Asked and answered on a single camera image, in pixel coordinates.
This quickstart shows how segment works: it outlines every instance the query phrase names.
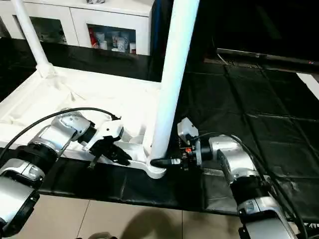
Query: white pole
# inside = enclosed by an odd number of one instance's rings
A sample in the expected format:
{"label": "white pole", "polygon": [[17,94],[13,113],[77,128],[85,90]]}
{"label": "white pole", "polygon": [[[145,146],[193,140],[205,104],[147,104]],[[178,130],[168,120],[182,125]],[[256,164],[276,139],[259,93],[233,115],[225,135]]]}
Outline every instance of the white pole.
{"label": "white pole", "polygon": [[23,33],[25,35],[26,40],[31,48],[33,56],[37,62],[37,69],[40,71],[40,74],[43,77],[47,77],[52,74],[54,71],[51,63],[48,62],[46,55],[43,51],[43,48],[40,44],[40,41],[36,35],[30,17],[26,12],[26,8],[22,2],[22,0],[11,0],[14,6],[16,16],[19,20],[19,23],[22,27]]}
{"label": "white pole", "polygon": [[166,154],[200,0],[175,0],[161,79],[151,159]]}

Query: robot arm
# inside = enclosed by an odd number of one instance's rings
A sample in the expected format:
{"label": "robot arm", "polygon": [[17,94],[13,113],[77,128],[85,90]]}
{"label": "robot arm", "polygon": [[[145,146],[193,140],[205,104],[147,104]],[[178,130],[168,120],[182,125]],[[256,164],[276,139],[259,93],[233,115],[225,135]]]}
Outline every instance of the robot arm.
{"label": "robot arm", "polygon": [[211,137],[213,160],[221,163],[227,183],[237,203],[243,227],[243,239],[296,239],[279,203],[263,186],[250,156],[234,139],[220,135]]}
{"label": "robot arm", "polygon": [[8,160],[0,169],[0,237],[18,233],[39,199],[38,188],[45,175],[63,154],[70,142],[77,141],[95,159],[100,156],[113,162],[129,165],[131,157],[113,143],[121,139],[120,120],[108,121],[99,129],[79,112],[57,116],[26,146],[16,149],[16,158]]}
{"label": "robot arm", "polygon": [[198,130],[188,118],[178,124],[177,130],[180,158],[155,159],[151,161],[153,166],[188,170],[201,166],[205,160],[218,161],[237,203],[238,215],[243,224],[239,229],[242,239],[297,238],[279,203],[263,185],[250,155],[241,144],[225,135],[206,140],[196,139]]}

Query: black plastic sheet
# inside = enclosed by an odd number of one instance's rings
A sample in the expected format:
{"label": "black plastic sheet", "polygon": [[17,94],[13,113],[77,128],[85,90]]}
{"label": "black plastic sheet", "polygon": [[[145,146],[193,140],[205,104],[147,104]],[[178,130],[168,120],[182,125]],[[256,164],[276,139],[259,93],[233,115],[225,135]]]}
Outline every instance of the black plastic sheet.
{"label": "black plastic sheet", "polygon": [[[162,60],[96,49],[43,44],[50,62],[61,67],[160,81]],[[33,71],[23,40],[0,39],[0,100]],[[200,134],[234,134],[278,175],[305,221],[319,222],[319,101],[294,73],[187,65],[168,151],[176,150],[176,124],[184,117]],[[11,150],[6,159],[13,156]],[[45,178],[41,193],[156,207],[236,214],[220,166],[170,171],[151,179],[137,169],[61,158]]]}

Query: black cable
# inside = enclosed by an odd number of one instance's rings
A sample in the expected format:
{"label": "black cable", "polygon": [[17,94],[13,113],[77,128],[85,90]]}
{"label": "black cable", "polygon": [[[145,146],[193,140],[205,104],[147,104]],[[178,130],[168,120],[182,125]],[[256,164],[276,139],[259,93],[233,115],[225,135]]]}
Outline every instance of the black cable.
{"label": "black cable", "polygon": [[[237,143],[239,143],[242,148],[249,154],[250,158],[252,159],[252,161],[254,162],[254,159],[257,160],[258,164],[260,164],[263,169],[265,170],[266,174],[268,174],[268,176],[270,177],[271,181],[274,183],[274,188],[278,193],[280,193],[283,198],[285,199],[285,201],[288,203],[289,207],[291,208],[291,210],[293,211],[293,213],[295,214],[295,223],[299,229],[299,231],[302,233],[303,238],[304,239],[308,239],[308,233],[304,224],[304,220],[302,219],[299,211],[297,210],[295,204],[291,201],[291,199],[289,198],[289,196],[287,195],[287,193],[285,192],[285,190],[281,187],[281,185],[278,183],[278,181],[276,180],[277,176],[275,173],[273,173],[273,171],[268,167],[268,165],[259,157],[258,154],[256,154],[253,150],[251,150],[247,145],[245,145],[240,139],[238,139],[237,137],[227,134],[227,133],[222,133],[222,132],[208,132],[205,134],[202,134],[200,136],[197,136],[195,138],[193,138],[191,141],[197,140],[199,138],[202,138],[204,136],[207,135],[225,135],[228,136],[230,138],[232,138],[233,140],[235,140]],[[260,176],[263,180],[265,180],[265,177],[262,173],[260,173]]]}
{"label": "black cable", "polygon": [[11,145],[13,145],[13,143],[18,139],[20,138],[23,134],[25,134],[28,130],[30,130],[31,128],[35,127],[37,124],[49,119],[49,118],[52,118],[52,117],[55,117],[55,116],[58,116],[58,115],[61,115],[61,114],[65,114],[65,113],[69,113],[69,112],[74,112],[74,111],[99,111],[99,112],[102,112],[102,113],[105,113],[109,116],[111,116],[112,120],[119,120],[120,118],[116,117],[114,114],[108,112],[108,111],[105,111],[105,110],[102,110],[102,109],[99,109],[99,108],[92,108],[92,107],[78,107],[78,108],[73,108],[73,109],[67,109],[67,110],[63,110],[63,111],[60,111],[60,112],[56,112],[56,113],[53,113],[51,115],[48,115],[46,117],[43,117],[41,119],[39,119],[38,121],[32,123],[31,125],[29,125],[28,127],[26,127],[24,130],[22,130],[20,133],[18,133],[2,150],[1,154],[0,154],[0,163],[1,163],[1,160],[4,156],[4,154],[6,153],[6,151],[10,148]]}

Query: tiled floor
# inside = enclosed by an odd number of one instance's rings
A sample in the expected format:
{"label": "tiled floor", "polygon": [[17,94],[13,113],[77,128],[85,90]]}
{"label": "tiled floor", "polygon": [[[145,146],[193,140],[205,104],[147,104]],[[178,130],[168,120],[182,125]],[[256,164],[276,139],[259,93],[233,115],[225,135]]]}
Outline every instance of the tiled floor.
{"label": "tiled floor", "polygon": [[41,195],[12,239],[238,239],[236,217]]}

